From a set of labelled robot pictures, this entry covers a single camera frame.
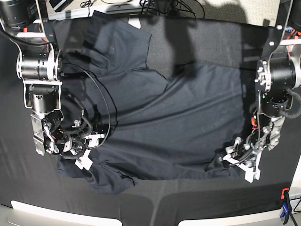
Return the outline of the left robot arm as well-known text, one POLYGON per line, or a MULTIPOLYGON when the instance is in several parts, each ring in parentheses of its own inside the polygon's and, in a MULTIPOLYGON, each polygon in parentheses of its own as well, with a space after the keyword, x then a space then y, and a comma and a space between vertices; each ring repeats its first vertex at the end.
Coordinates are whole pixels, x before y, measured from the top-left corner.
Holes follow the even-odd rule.
POLYGON ((287 0, 280 4, 276 24, 268 31, 267 41, 257 63, 255 110, 251 118, 252 132, 246 138, 237 137, 226 148, 222 158, 230 167, 239 167, 245 180, 260 178, 259 163, 265 149, 278 144, 286 119, 300 116, 301 110, 290 109, 294 101, 301 102, 295 89, 301 86, 301 2, 287 0))

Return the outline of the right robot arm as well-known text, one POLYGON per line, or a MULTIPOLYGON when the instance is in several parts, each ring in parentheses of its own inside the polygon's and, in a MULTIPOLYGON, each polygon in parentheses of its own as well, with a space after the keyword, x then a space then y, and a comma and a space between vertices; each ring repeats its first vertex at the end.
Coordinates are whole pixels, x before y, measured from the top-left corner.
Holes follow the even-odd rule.
POLYGON ((109 133, 93 125, 83 103, 68 98, 80 109, 72 129, 63 129, 61 110, 63 57, 49 23, 43 0, 3 0, 0 3, 1 33, 19 50, 16 73, 24 85, 24 106, 32 110, 33 141, 38 154, 73 160, 81 170, 93 164, 89 154, 104 143, 109 133))

